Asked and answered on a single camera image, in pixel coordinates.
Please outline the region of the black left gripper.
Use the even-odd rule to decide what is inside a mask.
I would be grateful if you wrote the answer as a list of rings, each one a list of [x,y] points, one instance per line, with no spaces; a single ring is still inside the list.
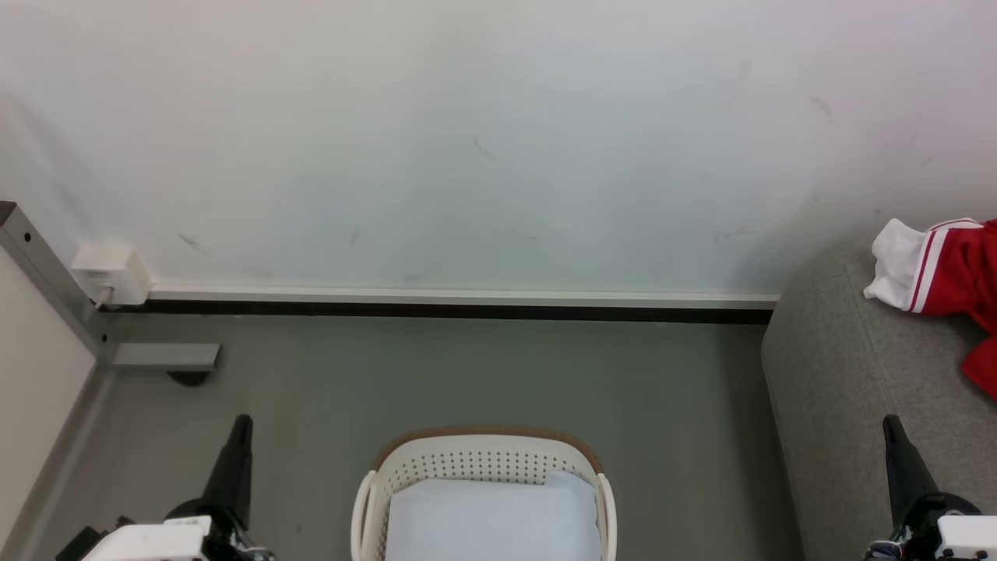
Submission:
[[[236,416],[203,491],[203,500],[174,508],[164,525],[195,525],[203,539],[195,560],[274,560],[275,553],[256,544],[248,530],[252,508],[253,420]]]

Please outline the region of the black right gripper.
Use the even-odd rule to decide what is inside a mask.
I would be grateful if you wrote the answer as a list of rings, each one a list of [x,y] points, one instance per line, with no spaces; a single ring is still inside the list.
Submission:
[[[942,547],[940,519],[980,516],[982,512],[958,495],[937,492],[932,473],[897,415],[884,416],[883,436],[888,497],[895,526],[890,538],[869,544],[866,559],[954,559],[954,550]]]

